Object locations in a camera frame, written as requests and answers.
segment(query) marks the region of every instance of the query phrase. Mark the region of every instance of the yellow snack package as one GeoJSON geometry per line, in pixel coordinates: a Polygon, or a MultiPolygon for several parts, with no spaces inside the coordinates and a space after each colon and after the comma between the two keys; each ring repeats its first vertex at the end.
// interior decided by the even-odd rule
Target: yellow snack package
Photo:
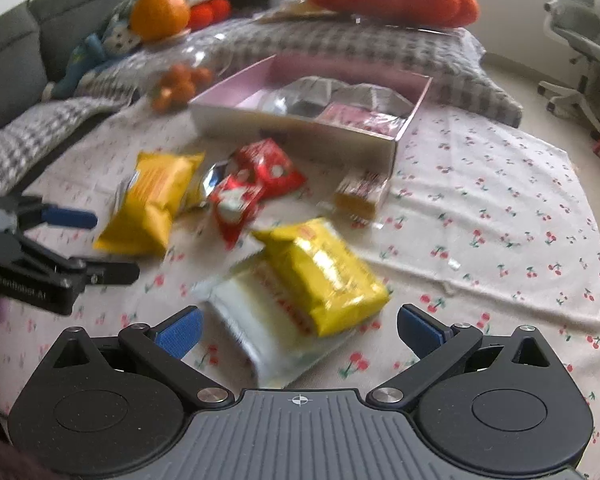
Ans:
{"type": "Polygon", "coordinates": [[[318,336],[352,328],[389,301],[386,287],[323,218],[253,236],[264,243],[269,265],[313,319],[318,336]]]}
{"type": "Polygon", "coordinates": [[[120,206],[93,248],[129,256],[164,256],[173,219],[204,158],[204,153],[139,153],[120,206]]]}

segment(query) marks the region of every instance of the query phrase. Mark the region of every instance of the silver bolt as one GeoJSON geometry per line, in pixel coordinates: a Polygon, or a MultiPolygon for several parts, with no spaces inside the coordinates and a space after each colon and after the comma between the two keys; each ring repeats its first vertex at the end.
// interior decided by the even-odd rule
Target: silver bolt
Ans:
{"type": "Polygon", "coordinates": [[[404,394],[397,388],[377,388],[374,390],[371,396],[378,402],[392,404],[393,402],[399,402],[402,400],[404,394]]]}
{"type": "Polygon", "coordinates": [[[209,404],[222,402],[227,397],[229,397],[229,393],[224,388],[203,388],[198,392],[198,398],[209,404]]]}

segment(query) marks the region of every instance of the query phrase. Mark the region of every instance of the chair backrest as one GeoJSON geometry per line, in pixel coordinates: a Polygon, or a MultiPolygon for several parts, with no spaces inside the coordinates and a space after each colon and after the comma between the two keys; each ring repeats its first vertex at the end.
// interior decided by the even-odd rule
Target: chair backrest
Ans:
{"type": "Polygon", "coordinates": [[[551,27],[576,32],[590,40],[600,34],[600,18],[594,10],[595,0],[554,0],[551,4],[551,27]]]}

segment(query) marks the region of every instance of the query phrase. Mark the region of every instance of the sofa backrest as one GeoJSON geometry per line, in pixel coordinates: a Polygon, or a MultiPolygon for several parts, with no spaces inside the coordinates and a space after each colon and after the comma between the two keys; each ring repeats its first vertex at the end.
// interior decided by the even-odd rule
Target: sofa backrest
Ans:
{"type": "Polygon", "coordinates": [[[123,0],[31,0],[0,16],[0,129],[58,81],[72,50],[123,0]]]}

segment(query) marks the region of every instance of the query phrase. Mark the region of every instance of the cardboard box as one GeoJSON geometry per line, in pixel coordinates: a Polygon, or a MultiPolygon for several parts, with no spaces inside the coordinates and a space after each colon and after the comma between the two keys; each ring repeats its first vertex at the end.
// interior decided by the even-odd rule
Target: cardboard box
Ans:
{"type": "Polygon", "coordinates": [[[273,138],[289,155],[391,175],[419,121],[431,78],[393,66],[345,58],[278,54],[255,63],[193,99],[190,110],[202,136],[239,145],[273,138]],[[261,97],[309,75],[350,84],[372,83],[414,103],[395,137],[304,117],[256,110],[261,97]]]}

